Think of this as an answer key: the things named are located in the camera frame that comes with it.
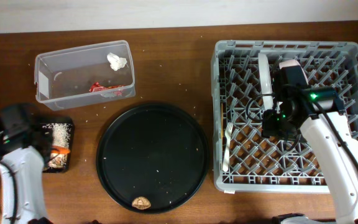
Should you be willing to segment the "orange carrot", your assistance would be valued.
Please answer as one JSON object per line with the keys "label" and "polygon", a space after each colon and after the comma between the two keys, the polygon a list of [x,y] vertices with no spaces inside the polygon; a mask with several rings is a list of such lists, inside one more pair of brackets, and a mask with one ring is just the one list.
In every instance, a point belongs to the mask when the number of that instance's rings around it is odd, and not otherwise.
{"label": "orange carrot", "polygon": [[56,153],[56,154],[69,154],[71,153],[71,151],[68,148],[64,148],[64,147],[55,147],[51,150],[52,153]]}

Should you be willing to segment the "grey plate with food scraps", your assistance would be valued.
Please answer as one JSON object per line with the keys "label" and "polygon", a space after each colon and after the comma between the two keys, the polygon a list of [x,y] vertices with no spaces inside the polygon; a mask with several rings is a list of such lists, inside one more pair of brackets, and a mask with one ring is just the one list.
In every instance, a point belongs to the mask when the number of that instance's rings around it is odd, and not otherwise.
{"label": "grey plate with food scraps", "polygon": [[258,54],[259,79],[264,110],[273,108],[272,83],[270,77],[269,61],[265,54]]}

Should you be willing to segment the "white plastic fork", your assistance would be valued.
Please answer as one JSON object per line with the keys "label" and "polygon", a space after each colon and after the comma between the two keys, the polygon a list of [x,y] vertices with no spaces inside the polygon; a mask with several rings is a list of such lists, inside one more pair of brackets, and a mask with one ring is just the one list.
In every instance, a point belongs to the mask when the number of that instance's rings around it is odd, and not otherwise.
{"label": "white plastic fork", "polygon": [[229,149],[231,145],[231,136],[234,124],[232,122],[228,122],[225,130],[225,138],[226,138],[226,147],[224,150],[222,170],[223,172],[227,172],[229,170]]}

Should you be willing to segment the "wooden chopstick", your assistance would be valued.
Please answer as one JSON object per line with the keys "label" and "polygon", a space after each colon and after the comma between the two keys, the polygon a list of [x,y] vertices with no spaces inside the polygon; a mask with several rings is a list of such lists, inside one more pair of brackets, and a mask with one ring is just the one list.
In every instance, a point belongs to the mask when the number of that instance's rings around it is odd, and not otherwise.
{"label": "wooden chopstick", "polygon": [[224,135],[224,125],[223,125],[223,121],[224,121],[224,110],[223,110],[223,103],[221,103],[221,104],[220,104],[221,139],[223,139],[223,135]]}

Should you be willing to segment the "round black serving tray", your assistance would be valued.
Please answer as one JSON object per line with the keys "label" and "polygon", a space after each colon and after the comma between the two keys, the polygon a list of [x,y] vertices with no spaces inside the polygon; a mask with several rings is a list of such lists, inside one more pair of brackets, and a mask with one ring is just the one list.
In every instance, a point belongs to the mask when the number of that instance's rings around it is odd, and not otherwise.
{"label": "round black serving tray", "polygon": [[[137,213],[173,210],[194,196],[209,166],[203,128],[180,108],[166,103],[135,106],[104,131],[96,153],[96,170],[107,194]],[[132,207],[145,197],[151,207]]]}

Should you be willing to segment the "brown mushroom piece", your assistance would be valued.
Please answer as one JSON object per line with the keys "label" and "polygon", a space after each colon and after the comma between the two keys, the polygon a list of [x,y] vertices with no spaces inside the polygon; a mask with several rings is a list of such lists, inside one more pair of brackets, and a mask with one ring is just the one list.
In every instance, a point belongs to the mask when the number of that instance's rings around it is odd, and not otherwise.
{"label": "brown mushroom piece", "polygon": [[132,207],[138,210],[146,210],[151,207],[151,202],[145,197],[137,197],[132,201]]}

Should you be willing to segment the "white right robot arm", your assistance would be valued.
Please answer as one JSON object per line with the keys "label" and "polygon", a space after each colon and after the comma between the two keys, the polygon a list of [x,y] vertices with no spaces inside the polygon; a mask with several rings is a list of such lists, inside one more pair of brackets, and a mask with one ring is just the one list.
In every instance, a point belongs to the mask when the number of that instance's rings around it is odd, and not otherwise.
{"label": "white right robot arm", "polygon": [[259,73],[262,135],[306,141],[334,200],[337,223],[358,223],[358,141],[351,136],[343,101],[331,86],[314,88],[299,65]]}

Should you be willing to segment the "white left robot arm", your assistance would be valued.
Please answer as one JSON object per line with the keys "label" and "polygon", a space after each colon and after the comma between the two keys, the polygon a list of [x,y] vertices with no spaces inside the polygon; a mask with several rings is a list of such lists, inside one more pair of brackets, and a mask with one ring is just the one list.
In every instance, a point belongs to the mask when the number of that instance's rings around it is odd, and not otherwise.
{"label": "white left robot arm", "polygon": [[47,134],[29,103],[3,108],[0,120],[0,208],[2,223],[50,223],[42,174],[53,137]]}

